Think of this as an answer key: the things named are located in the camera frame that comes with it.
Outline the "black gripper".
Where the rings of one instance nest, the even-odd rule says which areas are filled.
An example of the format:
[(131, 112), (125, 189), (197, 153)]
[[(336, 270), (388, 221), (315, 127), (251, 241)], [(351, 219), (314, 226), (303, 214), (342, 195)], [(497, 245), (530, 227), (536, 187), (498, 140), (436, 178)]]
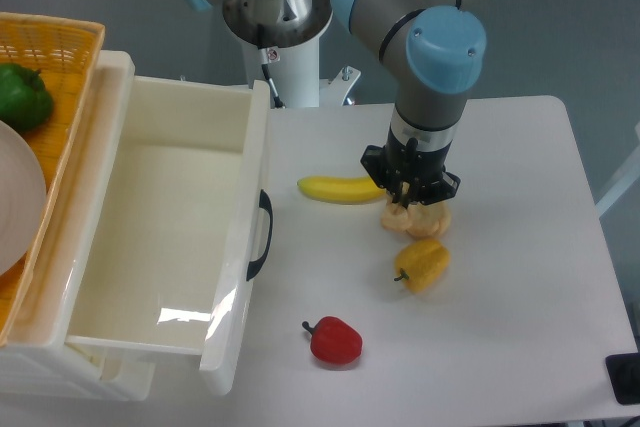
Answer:
[(405, 144), (389, 134), (384, 147), (368, 145), (360, 163), (373, 183), (393, 198), (432, 205), (454, 198), (460, 178), (445, 170), (450, 144), (436, 151), (421, 151), (416, 138)]

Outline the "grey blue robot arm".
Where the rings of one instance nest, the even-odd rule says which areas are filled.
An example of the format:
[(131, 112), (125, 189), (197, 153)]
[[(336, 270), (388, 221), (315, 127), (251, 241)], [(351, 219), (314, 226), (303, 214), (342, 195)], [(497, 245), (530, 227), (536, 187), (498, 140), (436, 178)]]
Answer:
[(361, 159), (368, 175), (403, 206), (456, 195), (445, 159), (483, 66), (486, 32), (469, 11), (478, 0), (186, 1), (221, 6), (248, 80), (267, 83), (276, 108), (318, 104), (318, 41), (339, 22), (398, 84), (387, 141)]

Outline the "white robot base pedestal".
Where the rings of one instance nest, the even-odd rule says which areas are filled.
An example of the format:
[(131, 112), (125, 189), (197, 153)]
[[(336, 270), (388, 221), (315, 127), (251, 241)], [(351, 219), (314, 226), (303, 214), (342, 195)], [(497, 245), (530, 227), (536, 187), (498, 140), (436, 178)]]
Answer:
[(247, 83), (265, 81), (276, 108), (341, 106), (361, 71), (345, 65), (334, 78), (320, 76), (320, 39), (330, 26), (330, 0), (228, 0), (223, 18), (238, 40)]

